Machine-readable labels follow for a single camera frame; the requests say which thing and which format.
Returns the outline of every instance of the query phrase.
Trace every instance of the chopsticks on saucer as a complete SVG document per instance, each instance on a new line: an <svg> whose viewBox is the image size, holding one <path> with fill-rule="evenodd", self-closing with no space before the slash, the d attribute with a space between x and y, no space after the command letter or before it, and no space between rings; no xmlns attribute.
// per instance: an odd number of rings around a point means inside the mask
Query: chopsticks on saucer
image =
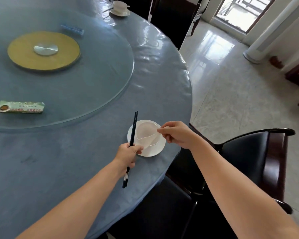
<svg viewBox="0 0 299 239"><path fill-rule="evenodd" d="M137 122L137 115L138 115L138 111L135 112L135 114L134 114L134 121L133 121L133 127L132 127L130 146L134 146L134 136L135 136L136 122ZM124 176L123 188L125 188L128 185L128 173L129 173L129 167L126 170L126 174Z"/></svg>

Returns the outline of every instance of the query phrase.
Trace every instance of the glossy floor tile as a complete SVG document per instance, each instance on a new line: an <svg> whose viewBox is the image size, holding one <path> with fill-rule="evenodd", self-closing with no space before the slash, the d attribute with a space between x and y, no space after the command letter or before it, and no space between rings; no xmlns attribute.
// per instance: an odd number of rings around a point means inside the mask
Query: glossy floor tile
<svg viewBox="0 0 299 239"><path fill-rule="evenodd" d="M180 53L193 87L191 123L214 143L264 128L294 129L285 201L299 212L299 87L268 62L249 63L247 48L203 21L187 36Z"/></svg>

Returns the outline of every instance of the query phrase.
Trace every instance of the doorway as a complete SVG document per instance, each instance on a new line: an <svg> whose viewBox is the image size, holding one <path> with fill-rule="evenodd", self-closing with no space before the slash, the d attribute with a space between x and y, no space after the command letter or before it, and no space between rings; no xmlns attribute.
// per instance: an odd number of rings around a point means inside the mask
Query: doorway
<svg viewBox="0 0 299 239"><path fill-rule="evenodd" d="M216 18L248 33L275 0L223 0Z"/></svg>

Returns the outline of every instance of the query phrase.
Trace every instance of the white saucer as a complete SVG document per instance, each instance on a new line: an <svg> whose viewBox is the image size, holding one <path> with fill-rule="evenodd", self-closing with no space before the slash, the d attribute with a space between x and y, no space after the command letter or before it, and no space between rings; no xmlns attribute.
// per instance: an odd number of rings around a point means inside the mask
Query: white saucer
<svg viewBox="0 0 299 239"><path fill-rule="evenodd" d="M152 122L152 123L156 124L158 127L161 127L159 124L157 124L156 122L153 122L151 120L140 120L140 121L137 121L136 124L141 124L143 122ZM131 140L132 128L133 128L133 125L128 130L128 142L130 142L130 140ZM158 143L145 148L142 151L142 154L140 156L152 157L152 156L155 156L155 155L159 154L164 149L165 143L166 143L165 138L163 138L163 136L160 135L160 139L159 139Z"/></svg>
<svg viewBox="0 0 299 239"><path fill-rule="evenodd" d="M130 10L128 10L128 9L126 9L126 12L122 12L122 13L117 12L114 9L111 9L110 13L114 14L115 16L119 16L119 17L126 17L131 14Z"/></svg>

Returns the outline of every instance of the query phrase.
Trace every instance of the hand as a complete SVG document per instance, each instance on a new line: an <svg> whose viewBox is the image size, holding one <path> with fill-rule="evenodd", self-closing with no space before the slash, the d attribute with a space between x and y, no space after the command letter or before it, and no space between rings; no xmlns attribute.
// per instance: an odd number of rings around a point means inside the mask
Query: hand
<svg viewBox="0 0 299 239"><path fill-rule="evenodd" d="M190 149L199 137L181 121L167 122L157 131L163 135L168 143L176 143L186 149Z"/></svg>
<svg viewBox="0 0 299 239"><path fill-rule="evenodd" d="M113 162L118 164L121 176L124 176L126 173L127 167L134 168L135 166L135 155L142 154L143 146L129 146L128 143L121 144L117 150L116 156L113 159Z"/></svg>

